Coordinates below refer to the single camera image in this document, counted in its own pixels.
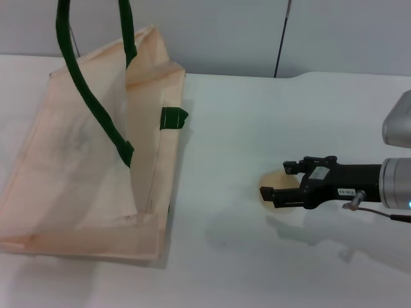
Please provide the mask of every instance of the green strap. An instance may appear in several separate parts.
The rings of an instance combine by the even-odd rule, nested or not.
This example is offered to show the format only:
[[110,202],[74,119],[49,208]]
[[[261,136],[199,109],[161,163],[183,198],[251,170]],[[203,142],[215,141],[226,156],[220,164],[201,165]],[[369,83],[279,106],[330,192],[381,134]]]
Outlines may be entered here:
[[184,126],[188,113],[179,107],[163,107],[161,110],[161,130],[179,130]]
[[[130,3],[128,0],[119,0],[121,29],[123,32],[124,50],[126,53],[127,66],[130,64],[133,57],[137,54],[137,49],[134,44],[134,28]],[[69,25],[70,0],[58,0],[56,31],[58,45],[62,51],[67,68],[76,85],[77,90],[82,96],[85,104],[89,107],[93,116],[97,119],[101,127],[104,129],[110,140],[117,147],[118,153],[123,162],[130,167],[131,158],[134,148],[129,141],[124,140],[121,134],[117,131],[112,119],[100,102],[90,91],[89,86],[84,80],[82,72],[78,67],[76,56],[74,55],[73,46],[71,44],[71,34]]]

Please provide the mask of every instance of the gray wall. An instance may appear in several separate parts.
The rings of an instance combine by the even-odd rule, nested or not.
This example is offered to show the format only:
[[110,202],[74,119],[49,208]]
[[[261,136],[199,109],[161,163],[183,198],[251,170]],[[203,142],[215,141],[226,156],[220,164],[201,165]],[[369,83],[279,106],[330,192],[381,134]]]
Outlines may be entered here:
[[293,0],[278,77],[411,75],[411,0]]
[[[189,73],[273,76],[287,0],[130,0],[135,29],[156,24]],[[0,0],[0,53],[60,55],[57,0]],[[72,0],[83,55],[121,36],[118,0]]]

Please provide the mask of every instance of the green bag handle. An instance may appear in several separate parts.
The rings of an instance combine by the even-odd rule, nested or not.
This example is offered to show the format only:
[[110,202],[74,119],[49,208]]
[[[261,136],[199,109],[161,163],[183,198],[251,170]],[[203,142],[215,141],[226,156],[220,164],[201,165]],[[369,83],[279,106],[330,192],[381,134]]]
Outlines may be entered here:
[[[121,32],[123,33],[124,52],[126,54],[126,65],[128,67],[130,62],[137,55],[137,48],[134,44],[133,16],[128,0],[118,0],[118,5],[121,18]],[[134,151],[133,146],[129,141],[124,140],[118,132],[107,111],[90,91],[90,88],[85,82],[82,72],[77,64],[76,56],[73,51],[73,45],[71,44],[69,11],[70,0],[58,0],[56,17],[58,45],[60,46],[60,50],[62,51],[74,84],[82,96],[85,104],[89,107],[93,116],[97,119],[101,127],[109,136],[110,140],[116,146],[123,162],[127,167],[130,167],[131,158]]]

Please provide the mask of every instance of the label sticker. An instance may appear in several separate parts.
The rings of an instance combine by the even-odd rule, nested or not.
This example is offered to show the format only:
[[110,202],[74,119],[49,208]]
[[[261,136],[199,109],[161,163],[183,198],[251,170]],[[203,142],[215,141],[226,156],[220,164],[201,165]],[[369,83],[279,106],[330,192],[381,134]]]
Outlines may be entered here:
[[340,196],[355,196],[356,191],[352,188],[338,188],[338,194]]
[[323,180],[328,174],[329,169],[325,167],[317,167],[310,175],[310,180]]

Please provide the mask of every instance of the white table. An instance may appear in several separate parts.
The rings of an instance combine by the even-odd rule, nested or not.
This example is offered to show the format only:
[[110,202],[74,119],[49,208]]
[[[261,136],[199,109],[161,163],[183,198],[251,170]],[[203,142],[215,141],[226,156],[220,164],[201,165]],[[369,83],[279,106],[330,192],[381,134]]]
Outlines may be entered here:
[[[13,123],[29,129],[48,73],[62,65],[0,56],[1,185],[25,135]],[[165,268],[1,254],[0,306],[410,307],[411,225],[334,201],[273,214],[258,195],[261,175],[284,160],[411,156],[381,138],[408,89],[411,78],[399,76],[188,74]]]

